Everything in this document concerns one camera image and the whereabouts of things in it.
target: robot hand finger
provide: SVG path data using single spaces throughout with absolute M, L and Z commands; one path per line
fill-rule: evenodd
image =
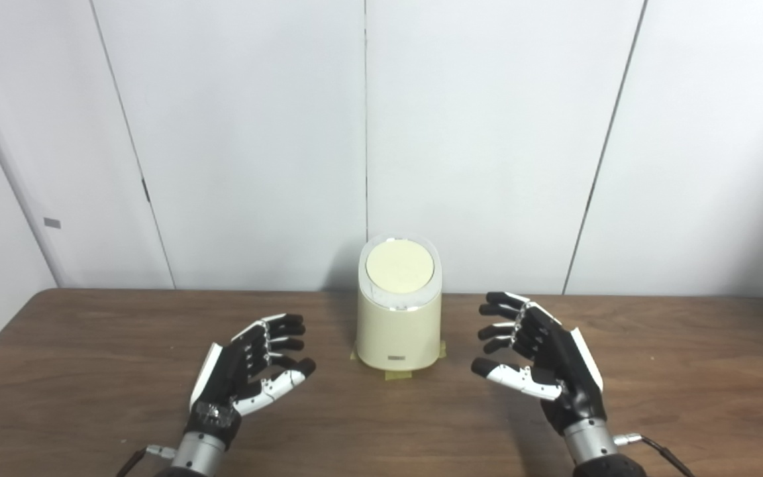
M 260 320 L 247 326 L 245 329 L 243 329 L 243 331 L 237 333 L 237 335 L 234 335 L 234 338 L 232 338 L 231 341 L 234 342 L 240 340 L 248 345 L 252 343 L 252 341 L 257 341 L 257 339 L 266 336 L 267 329 L 264 328 L 263 324 L 259 322 Z
M 267 323 L 271 329 L 278 326 L 300 325 L 304 320 L 305 318 L 302 315 L 294 315 L 292 313 L 282 313 L 281 315 L 261 318 L 261 321 Z
M 479 314 L 484 317 L 500 316 L 509 320 L 516 320 L 520 310 L 511 305 L 482 303 L 479 305 Z
M 485 295 L 485 299 L 492 305 L 508 305 L 517 311 L 522 310 L 531 300 L 525 296 L 514 295 L 506 291 L 491 291 Z
M 256 381 L 248 388 L 241 399 L 236 399 L 232 403 L 234 409 L 241 416 L 254 413 L 259 409 L 273 404 L 276 399 L 281 398 L 294 387 L 299 386 L 316 369 L 314 360 L 306 358 L 297 362 L 291 368 L 285 369 L 273 376 L 271 380 Z
M 270 364 L 288 369 L 296 365 L 296 360 L 279 353 L 270 353 Z
M 491 339 L 485 343 L 484 347 L 482 347 L 482 350 L 484 350 L 484 352 L 489 355 L 509 346 L 511 346 L 511 336 L 505 336 Z
M 294 351 L 301 351 L 305 348 L 305 342 L 301 341 L 301 339 L 295 339 L 295 338 L 276 338 L 276 339 L 270 339 L 270 350 L 278 351 L 278 350 L 294 350 Z
M 561 322 L 556 320 L 548 311 L 544 310 L 541 305 L 535 302 L 530 302 L 526 311 L 523 314 L 522 323 L 526 323 L 535 329 L 538 329 L 540 335 L 549 335 L 549 330 L 561 327 Z
M 303 324 L 287 324 L 278 328 L 270 328 L 270 340 L 282 336 L 302 336 L 304 334 L 305 326 Z
M 508 336 L 514 333 L 516 323 L 494 323 L 479 330 L 478 337 L 484 339 L 496 338 L 497 336 Z
M 502 364 L 495 360 L 478 357 L 473 360 L 470 369 L 486 380 L 546 401 L 554 401 L 563 390 L 558 384 L 536 383 L 532 379 L 532 370 L 529 366 L 520 368 L 514 364 Z
M 538 355 L 538 343 L 531 341 L 525 336 L 520 336 L 514 340 L 514 344 L 511 345 L 511 349 L 517 351 L 520 356 L 523 356 L 527 360 L 535 360 L 535 356 Z

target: wooden table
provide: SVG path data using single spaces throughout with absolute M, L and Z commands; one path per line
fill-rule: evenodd
M 584 330 L 612 432 L 649 435 L 699 477 L 763 475 L 763 299 L 536 299 Z M 110 476 L 145 444 L 176 446 L 209 343 L 293 311 L 317 371 L 244 420 L 221 477 L 569 477 L 535 399 L 470 372 L 491 322 L 479 302 L 446 295 L 448 357 L 385 382 L 349 359 L 352 293 L 40 293 L 0 333 L 0 476 Z M 652 476 L 678 475 L 640 444 L 626 453 Z M 165 465 L 146 456 L 130 475 Z

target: silver cylindrical wrist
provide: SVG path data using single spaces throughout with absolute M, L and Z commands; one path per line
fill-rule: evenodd
M 564 429 L 564 442 L 576 465 L 618 453 L 614 439 L 602 419 L 582 419 L 570 425 Z
M 224 452 L 225 444 L 218 438 L 200 432 L 188 432 L 181 438 L 171 465 L 214 477 Z

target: panel seam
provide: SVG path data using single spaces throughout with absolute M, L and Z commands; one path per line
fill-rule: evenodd
M 99 35 L 99 42 L 102 43 L 102 52 L 105 55 L 105 63 L 108 64 L 108 71 L 111 75 L 111 81 L 114 84 L 114 92 L 116 93 L 117 102 L 119 103 L 119 109 L 122 112 L 122 119 L 125 122 L 125 132 L 128 133 L 129 144 L 131 145 L 131 152 L 134 153 L 134 160 L 137 163 L 137 172 L 140 173 L 140 181 L 143 186 L 146 187 L 146 176 L 143 175 L 143 166 L 140 163 L 140 155 L 137 154 L 137 147 L 134 142 L 134 135 L 131 134 L 131 125 L 128 121 L 128 113 L 125 111 L 125 104 L 122 101 L 122 93 L 119 93 L 119 84 L 117 83 L 116 73 L 114 72 L 114 66 L 111 63 L 111 57 L 108 53 L 108 46 L 105 44 L 105 36 L 102 33 L 102 25 L 99 24 L 99 15 L 96 13 L 96 4 L 93 0 L 90 0 L 90 10 L 93 13 L 93 23 L 96 25 L 96 31 Z M 158 233 L 158 242 L 161 245 L 161 253 L 164 254 L 164 262 L 167 265 L 167 272 L 170 273 L 170 283 L 172 283 L 173 289 L 177 289 L 176 277 L 173 275 L 172 266 L 170 266 L 170 257 L 167 255 L 167 248 L 164 245 L 164 236 L 161 235 L 161 227 L 158 226 L 158 218 L 155 215 L 155 208 L 152 204 L 152 200 L 148 200 L 149 211 L 152 214 L 152 222 L 155 225 L 155 232 Z
M 561 295 L 567 294 L 567 285 L 570 283 L 570 274 L 573 272 L 573 265 L 576 262 L 576 254 L 579 251 L 579 244 L 582 241 L 582 233 L 585 229 L 585 223 L 587 222 L 587 214 L 590 212 L 591 202 L 593 201 L 593 193 L 596 190 L 597 179 L 599 179 L 599 171 L 602 169 L 602 162 L 605 159 L 605 151 L 608 149 L 608 141 L 611 139 L 611 130 L 614 127 L 614 118 L 617 117 L 617 109 L 620 108 L 620 99 L 623 96 L 623 87 L 626 85 L 626 78 L 629 73 L 629 68 L 632 66 L 632 57 L 635 52 L 635 46 L 638 44 L 638 36 L 641 31 L 641 25 L 644 24 L 644 15 L 646 13 L 648 0 L 644 0 L 644 4 L 641 6 L 641 12 L 638 16 L 638 24 L 635 27 L 635 33 L 632 37 L 632 46 L 629 48 L 629 54 L 626 57 L 626 66 L 623 68 L 623 77 L 620 79 L 620 87 L 617 88 L 617 97 L 614 100 L 614 108 L 611 110 L 611 118 L 608 121 L 608 129 L 605 130 L 605 140 L 603 140 L 602 149 L 599 151 L 599 160 L 597 161 L 596 171 L 593 173 L 593 181 L 591 181 L 590 192 L 587 194 L 587 203 L 585 203 L 585 211 L 582 214 L 582 223 L 579 224 L 579 233 L 576 235 L 576 244 L 573 246 L 573 254 L 570 256 L 570 265 L 567 268 L 567 275 L 564 277 L 564 287 L 561 289 Z
M 42 239 L 42 235 L 40 235 L 38 230 L 39 226 L 34 224 L 34 221 L 31 220 L 32 215 L 28 207 L 28 203 L 26 202 L 26 199 L 21 192 L 21 188 L 19 187 L 16 178 L 13 176 L 13 171 L 11 171 L 10 167 L 8 166 L 5 155 L 6 154 L 3 151 L 2 145 L 0 145 L 0 169 L 5 176 L 5 180 L 8 182 L 13 197 L 16 199 L 16 203 L 19 206 L 19 211 L 22 212 L 23 218 L 25 218 L 25 221 L 28 223 L 28 229 L 31 231 L 31 235 L 34 237 L 34 242 L 37 243 L 37 248 L 40 250 L 40 255 L 46 262 L 46 267 L 49 269 L 49 274 L 52 275 L 52 280 L 54 280 L 55 287 L 60 288 L 62 283 L 60 271 L 58 271 L 58 269 L 55 267 L 54 260 L 52 260 L 52 253 L 49 250 L 48 245 L 46 245 L 46 242 Z

